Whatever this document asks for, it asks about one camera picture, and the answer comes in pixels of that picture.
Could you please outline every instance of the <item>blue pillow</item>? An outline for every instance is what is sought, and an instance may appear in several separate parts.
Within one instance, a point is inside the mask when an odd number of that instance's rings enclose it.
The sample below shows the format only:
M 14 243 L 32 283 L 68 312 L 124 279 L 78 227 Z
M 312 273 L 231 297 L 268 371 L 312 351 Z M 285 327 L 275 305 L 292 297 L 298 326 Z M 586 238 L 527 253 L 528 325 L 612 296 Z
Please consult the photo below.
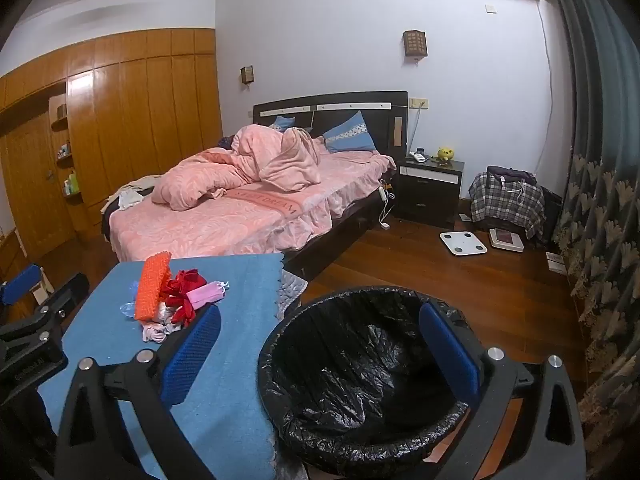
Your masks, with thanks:
M 295 117 L 287 119 L 286 117 L 277 116 L 276 120 L 270 126 L 270 128 L 273 128 L 274 130 L 278 130 L 279 132 L 284 132 L 284 130 L 287 130 L 288 128 L 292 128 L 294 124 L 296 124 Z
M 362 118 L 362 112 L 358 112 L 351 119 L 332 128 L 322 136 L 329 153 L 374 152 L 376 150 L 376 145 L 373 143 L 367 125 Z

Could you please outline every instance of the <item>curtain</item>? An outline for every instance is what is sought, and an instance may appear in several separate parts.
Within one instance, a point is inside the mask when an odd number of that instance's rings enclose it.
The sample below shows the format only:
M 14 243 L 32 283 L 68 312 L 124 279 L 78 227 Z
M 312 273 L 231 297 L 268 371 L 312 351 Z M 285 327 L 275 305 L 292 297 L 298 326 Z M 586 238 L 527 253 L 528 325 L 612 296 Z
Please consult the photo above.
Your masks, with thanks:
M 554 240 L 595 378 L 579 403 L 588 478 L 640 476 L 640 54 L 607 0 L 558 0 L 574 69 L 575 140 Z

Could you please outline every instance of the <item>electrical outlet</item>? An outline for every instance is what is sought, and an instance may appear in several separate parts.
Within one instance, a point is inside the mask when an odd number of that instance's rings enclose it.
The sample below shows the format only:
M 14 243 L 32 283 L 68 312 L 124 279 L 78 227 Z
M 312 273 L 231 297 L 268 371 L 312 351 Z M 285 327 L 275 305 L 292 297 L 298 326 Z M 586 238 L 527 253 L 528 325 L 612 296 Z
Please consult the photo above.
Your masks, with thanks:
M 422 97 L 412 97 L 409 99 L 409 108 L 421 108 L 426 110 L 429 108 L 429 100 Z

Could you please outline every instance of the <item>nightstand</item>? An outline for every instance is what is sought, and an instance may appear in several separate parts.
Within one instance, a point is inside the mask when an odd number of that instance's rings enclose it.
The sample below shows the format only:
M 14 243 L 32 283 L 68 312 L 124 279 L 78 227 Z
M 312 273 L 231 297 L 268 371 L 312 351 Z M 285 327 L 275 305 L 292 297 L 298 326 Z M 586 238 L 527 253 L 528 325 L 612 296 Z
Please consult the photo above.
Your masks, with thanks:
M 464 162 L 456 160 L 444 166 L 430 158 L 402 160 L 394 181 L 394 216 L 453 229 L 464 167 Z

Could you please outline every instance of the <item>blue tablecloth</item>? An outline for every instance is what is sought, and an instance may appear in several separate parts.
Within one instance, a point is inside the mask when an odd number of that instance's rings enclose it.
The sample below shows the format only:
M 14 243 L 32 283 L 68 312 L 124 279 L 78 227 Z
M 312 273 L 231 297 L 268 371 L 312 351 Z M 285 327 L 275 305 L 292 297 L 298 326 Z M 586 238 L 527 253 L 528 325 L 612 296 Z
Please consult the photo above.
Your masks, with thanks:
M 273 428 L 257 389 L 257 359 L 277 325 L 277 291 L 282 254 L 252 254 L 172 260 L 175 274 L 198 269 L 207 281 L 229 282 L 218 303 L 220 337 L 205 361 L 186 400 L 172 415 L 204 463 L 219 480 L 273 480 Z M 129 361 L 141 348 L 142 329 L 120 313 L 131 301 L 129 287 L 140 278 L 142 262 L 118 264 L 94 290 L 63 337 L 69 366 L 44 383 L 39 392 L 55 430 L 78 361 L 98 364 Z M 145 470 L 164 478 L 140 430 L 133 409 L 121 402 L 122 414 Z

